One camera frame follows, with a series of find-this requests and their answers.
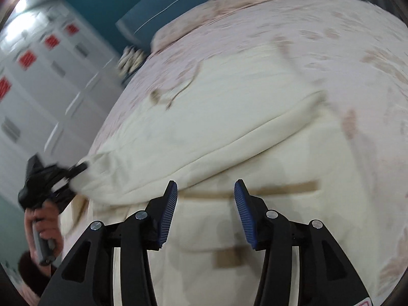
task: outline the pink floral pattern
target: pink floral pattern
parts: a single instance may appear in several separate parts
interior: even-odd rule
[[[378,211],[380,305],[408,265],[408,29],[388,12],[358,0],[273,0],[200,26],[146,61],[91,152],[153,90],[188,80],[201,60],[265,42],[324,88],[343,120]]]
[[[161,52],[192,30],[221,19],[237,10],[270,0],[209,0],[159,29],[151,43],[152,54]]]

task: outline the bed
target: bed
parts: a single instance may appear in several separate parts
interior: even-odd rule
[[[380,267],[371,296],[374,305],[382,304],[408,265],[406,26],[381,8],[357,0],[226,0],[229,4],[221,15],[191,28],[180,25],[183,16],[207,0],[189,0],[185,10],[176,11],[171,7],[183,0],[156,0],[147,10],[151,1],[137,4],[125,17],[132,25],[129,21],[121,26],[145,49],[158,32],[152,54],[112,109],[91,154],[103,148],[154,90],[171,90],[187,81],[201,61],[272,43],[303,79],[327,91],[327,102],[341,121],[377,214]],[[147,11],[140,15],[140,10]],[[160,34],[169,22],[172,25]],[[180,34],[169,40],[173,32]],[[143,206],[139,203],[132,210]],[[87,208],[67,235],[65,252],[92,220],[113,223],[112,212],[115,217],[131,214],[128,206],[108,210],[93,203]],[[155,275],[160,273],[152,273],[154,280]]]

